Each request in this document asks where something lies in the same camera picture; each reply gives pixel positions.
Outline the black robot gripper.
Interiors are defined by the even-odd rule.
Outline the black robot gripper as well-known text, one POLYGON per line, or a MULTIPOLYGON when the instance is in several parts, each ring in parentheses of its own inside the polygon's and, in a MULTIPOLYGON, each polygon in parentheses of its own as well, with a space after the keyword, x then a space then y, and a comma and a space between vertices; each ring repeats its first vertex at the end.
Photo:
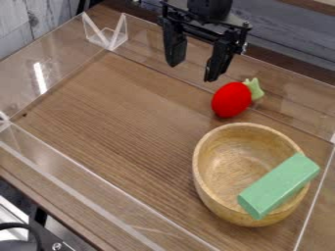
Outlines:
POLYGON ((247 33, 253 30, 250 21, 233 13, 234 0, 162 0, 161 3, 163 12, 159 24, 165 34, 167 64, 173 68, 186 58, 186 34, 214 42, 227 31, 234 33, 234 45, 226 39, 219 39, 207 61, 205 80, 217 81, 227 72, 234 54, 242 54, 246 50, 247 33))

